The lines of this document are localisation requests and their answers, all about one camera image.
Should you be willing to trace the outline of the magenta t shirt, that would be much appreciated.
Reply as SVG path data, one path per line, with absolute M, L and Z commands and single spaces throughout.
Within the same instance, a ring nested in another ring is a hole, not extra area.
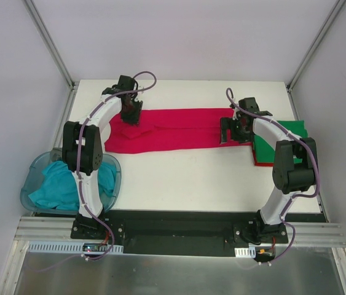
M 231 108 L 156 109 L 141 112 L 140 123 L 129 125 L 119 115 L 110 121 L 104 150 L 117 154 L 238 146 L 221 144 L 220 118 L 232 117 Z

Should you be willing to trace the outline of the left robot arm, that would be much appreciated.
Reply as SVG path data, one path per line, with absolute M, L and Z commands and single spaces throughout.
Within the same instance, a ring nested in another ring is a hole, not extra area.
M 117 84 L 102 92 L 100 101 L 88 114 L 77 121 L 67 121 L 63 128 L 62 161 L 74 177 L 79 215 L 90 218 L 84 230 L 93 239 L 106 232 L 106 224 L 94 218 L 104 212 L 98 188 L 104 146 L 101 133 L 111 131 L 110 121 L 116 115 L 126 124 L 139 124 L 143 102 L 137 99 L 138 91 L 134 77 L 121 75 Z

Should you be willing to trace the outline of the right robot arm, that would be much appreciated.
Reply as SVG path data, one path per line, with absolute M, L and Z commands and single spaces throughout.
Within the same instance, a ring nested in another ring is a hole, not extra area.
M 220 119 L 220 143 L 229 140 L 240 144 L 262 138 L 274 150 L 272 167 L 273 191 L 266 204 L 259 210 L 262 222 L 253 226 L 253 237 L 267 242 L 275 234 L 273 225 L 285 220 L 286 213 L 295 199 L 315 198 L 319 193 L 320 175 L 317 147 L 313 138 L 303 138 L 274 119 L 268 111 L 260 111 L 254 97 L 237 103 L 228 96 L 232 117 Z

